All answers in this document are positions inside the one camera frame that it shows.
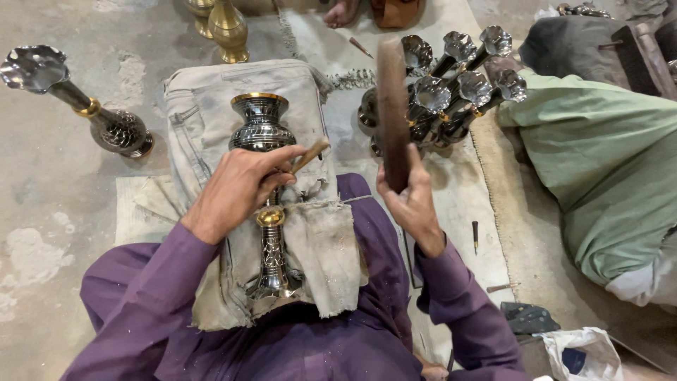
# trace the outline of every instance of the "knee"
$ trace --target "knee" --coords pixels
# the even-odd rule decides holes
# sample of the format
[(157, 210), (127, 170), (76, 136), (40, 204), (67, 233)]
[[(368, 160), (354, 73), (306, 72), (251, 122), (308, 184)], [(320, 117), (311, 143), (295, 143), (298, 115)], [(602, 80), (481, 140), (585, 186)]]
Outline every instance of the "knee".
[(372, 194), (366, 180), (359, 174), (338, 175), (336, 180), (338, 182), (338, 191), (341, 194), (342, 200), (369, 196)]
[(80, 299), (85, 303), (98, 293), (99, 284), (106, 276), (114, 270), (116, 263), (116, 252), (109, 250), (100, 256), (93, 264), (85, 271), (83, 280), (80, 285)]

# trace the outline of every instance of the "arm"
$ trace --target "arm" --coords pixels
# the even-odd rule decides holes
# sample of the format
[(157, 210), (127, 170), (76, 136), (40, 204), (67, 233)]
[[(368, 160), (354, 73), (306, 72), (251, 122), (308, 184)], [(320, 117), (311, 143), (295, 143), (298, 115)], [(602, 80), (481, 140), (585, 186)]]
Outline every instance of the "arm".
[(416, 265), (424, 286), (417, 307), (430, 314), (435, 324), (446, 323), (452, 331), (454, 358), (467, 371), (452, 373), (455, 379), (529, 379), (519, 361), (519, 345), (503, 314), (465, 267), (454, 245), (436, 258), (428, 258), (416, 246)]
[(508, 322), (479, 287), (454, 245), (440, 229), (430, 174), (418, 149), (408, 147), (409, 184), (401, 194), (378, 169), (376, 188), (395, 221), (416, 240), (416, 263), (424, 287), (416, 305), (435, 324), (452, 331), (454, 356), (467, 370), (452, 372), (450, 380), (530, 380), (519, 363), (519, 346)]
[(62, 380), (155, 380), (169, 336), (185, 325), (216, 244), (263, 204), (276, 187), (296, 181), (289, 159), (302, 146), (268, 153), (233, 150), (150, 261), (130, 282), (101, 330)]
[(167, 339), (185, 325), (181, 311), (215, 251), (180, 223), (174, 226), (61, 380), (154, 380)]

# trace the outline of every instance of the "brass vase pair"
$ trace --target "brass vase pair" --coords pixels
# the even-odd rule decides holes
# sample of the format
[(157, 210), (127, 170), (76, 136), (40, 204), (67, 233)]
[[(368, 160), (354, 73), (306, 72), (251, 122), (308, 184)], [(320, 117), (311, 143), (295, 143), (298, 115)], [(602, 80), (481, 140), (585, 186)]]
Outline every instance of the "brass vase pair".
[(246, 62), (247, 22), (231, 0), (183, 0), (195, 16), (195, 29), (219, 45), (219, 55), (228, 64)]

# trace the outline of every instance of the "plastic bag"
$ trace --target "plastic bag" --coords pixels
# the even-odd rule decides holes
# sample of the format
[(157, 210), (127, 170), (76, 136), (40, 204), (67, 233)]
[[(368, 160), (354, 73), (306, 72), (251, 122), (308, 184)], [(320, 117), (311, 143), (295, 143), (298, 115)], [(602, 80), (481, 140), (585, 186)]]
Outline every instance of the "plastic bag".
[[(607, 332), (596, 327), (577, 331), (557, 331), (534, 334), (543, 337), (550, 357), (552, 374), (557, 380), (568, 381), (623, 381), (621, 359)], [(578, 375), (570, 374), (562, 360), (564, 348), (575, 348), (586, 353), (586, 362)]]
[(536, 22), (541, 18), (557, 17), (557, 16), (559, 16), (559, 12), (557, 12), (557, 9), (553, 8), (552, 5), (548, 5), (548, 9), (539, 9), (538, 12), (536, 12), (536, 14), (533, 15), (533, 21)]

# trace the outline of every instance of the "person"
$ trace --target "person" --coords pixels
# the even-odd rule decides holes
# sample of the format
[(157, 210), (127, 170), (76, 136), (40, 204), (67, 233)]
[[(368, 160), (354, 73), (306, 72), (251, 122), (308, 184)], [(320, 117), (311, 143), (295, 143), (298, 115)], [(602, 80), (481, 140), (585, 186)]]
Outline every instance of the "person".
[[(302, 146), (268, 153), (233, 150), (163, 243), (111, 249), (85, 273), (81, 297), (96, 331), (61, 380), (421, 380), (407, 316), (408, 272), (397, 233), (373, 198), (350, 201), (369, 283), (357, 309), (321, 319), (313, 304), (272, 310), (253, 327), (202, 332), (189, 327), (200, 278), (217, 248), (275, 187), (292, 184), (289, 161)], [(376, 187), (395, 221), (416, 240), (424, 284), (417, 306), (452, 331), (465, 370), (451, 380), (530, 380), (507, 321), (440, 229), (430, 175), (408, 147), (402, 194)], [(337, 176), (343, 199), (369, 195), (357, 174)]]
[[(380, 28), (404, 28), (418, 13), (420, 0), (370, 0), (374, 21)], [(330, 28), (347, 26), (357, 16), (359, 0), (336, 0), (324, 16)]]

